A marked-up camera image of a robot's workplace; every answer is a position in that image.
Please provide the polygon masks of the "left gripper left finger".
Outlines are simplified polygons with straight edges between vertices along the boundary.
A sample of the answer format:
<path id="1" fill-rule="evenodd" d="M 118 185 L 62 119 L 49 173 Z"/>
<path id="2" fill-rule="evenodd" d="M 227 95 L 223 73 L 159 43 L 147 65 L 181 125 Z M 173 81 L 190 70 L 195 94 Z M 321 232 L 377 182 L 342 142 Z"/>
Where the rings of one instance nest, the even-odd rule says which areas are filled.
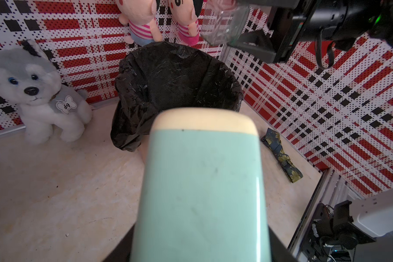
<path id="1" fill-rule="evenodd" d="M 103 260 L 103 262 L 129 262 L 131 257 L 133 235 L 135 224 L 128 233 L 123 237 L 119 244 L 112 252 Z"/>

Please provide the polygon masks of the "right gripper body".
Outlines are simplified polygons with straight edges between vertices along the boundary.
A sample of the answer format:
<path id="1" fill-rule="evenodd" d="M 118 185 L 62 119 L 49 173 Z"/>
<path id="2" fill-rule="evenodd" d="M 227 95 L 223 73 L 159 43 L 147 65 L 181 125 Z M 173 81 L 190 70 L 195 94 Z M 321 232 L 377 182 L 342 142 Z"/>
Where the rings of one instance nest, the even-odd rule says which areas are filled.
<path id="1" fill-rule="evenodd" d="M 305 26 L 318 7 L 317 1 L 238 1 L 244 7 L 263 9 L 267 27 L 246 32 L 228 45 L 247 52 L 264 63 L 285 63 L 299 42 Z"/>

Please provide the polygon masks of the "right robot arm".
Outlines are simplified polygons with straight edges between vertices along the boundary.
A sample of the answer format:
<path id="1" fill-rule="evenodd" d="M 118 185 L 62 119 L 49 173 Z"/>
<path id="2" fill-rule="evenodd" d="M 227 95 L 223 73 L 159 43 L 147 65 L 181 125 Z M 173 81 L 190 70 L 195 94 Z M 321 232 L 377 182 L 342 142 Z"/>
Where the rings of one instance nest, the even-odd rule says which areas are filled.
<path id="1" fill-rule="evenodd" d="M 267 230 L 291 261 L 332 262 L 332 234 L 315 237 L 349 201 L 354 225 L 373 236 L 353 248 L 357 262 L 393 262 L 393 48 L 367 34 L 332 67 L 318 67 L 314 42 L 286 63 L 267 64 L 226 47 L 221 59 L 244 92 L 241 112 L 260 136 L 276 131 L 302 173 L 291 182 L 261 143 Z"/>

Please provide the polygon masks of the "tan trash bin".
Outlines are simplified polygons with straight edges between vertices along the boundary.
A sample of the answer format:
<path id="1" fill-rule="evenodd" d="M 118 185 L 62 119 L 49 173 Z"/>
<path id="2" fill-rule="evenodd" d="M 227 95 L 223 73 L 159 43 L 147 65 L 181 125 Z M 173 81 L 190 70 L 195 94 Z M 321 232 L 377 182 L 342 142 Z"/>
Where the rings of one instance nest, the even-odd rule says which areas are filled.
<path id="1" fill-rule="evenodd" d="M 149 135 L 144 135 L 138 147 L 140 157 L 144 164 L 146 164 L 146 160 L 147 160 L 149 139 L 150 139 Z"/>

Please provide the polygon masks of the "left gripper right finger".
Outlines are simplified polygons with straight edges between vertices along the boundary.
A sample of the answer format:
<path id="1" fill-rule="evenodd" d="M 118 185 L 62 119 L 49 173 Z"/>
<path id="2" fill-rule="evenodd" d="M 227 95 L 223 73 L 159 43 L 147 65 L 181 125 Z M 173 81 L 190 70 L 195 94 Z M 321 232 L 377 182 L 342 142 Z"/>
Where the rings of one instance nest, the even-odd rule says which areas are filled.
<path id="1" fill-rule="evenodd" d="M 269 242 L 272 262 L 297 262 L 270 227 Z"/>

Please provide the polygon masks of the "clear sharpener shavings tray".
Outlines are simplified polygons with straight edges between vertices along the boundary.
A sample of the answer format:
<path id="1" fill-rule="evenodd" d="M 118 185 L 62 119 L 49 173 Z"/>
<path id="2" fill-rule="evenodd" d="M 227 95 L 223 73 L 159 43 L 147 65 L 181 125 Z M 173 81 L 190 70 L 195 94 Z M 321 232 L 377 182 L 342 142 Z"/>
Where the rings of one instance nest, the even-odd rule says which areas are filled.
<path id="1" fill-rule="evenodd" d="M 246 24 L 250 7 L 238 1 L 207 1 L 201 35 L 211 46 L 237 40 Z"/>

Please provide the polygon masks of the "light green pencil sharpener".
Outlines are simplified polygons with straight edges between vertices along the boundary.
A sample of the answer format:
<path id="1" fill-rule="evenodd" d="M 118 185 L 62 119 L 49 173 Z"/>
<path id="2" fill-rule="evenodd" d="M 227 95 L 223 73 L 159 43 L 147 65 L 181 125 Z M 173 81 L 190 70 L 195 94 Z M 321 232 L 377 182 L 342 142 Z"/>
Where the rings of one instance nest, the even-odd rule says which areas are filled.
<path id="1" fill-rule="evenodd" d="M 179 108 L 151 128 L 133 262 L 269 262 L 257 128 L 231 110 Z"/>

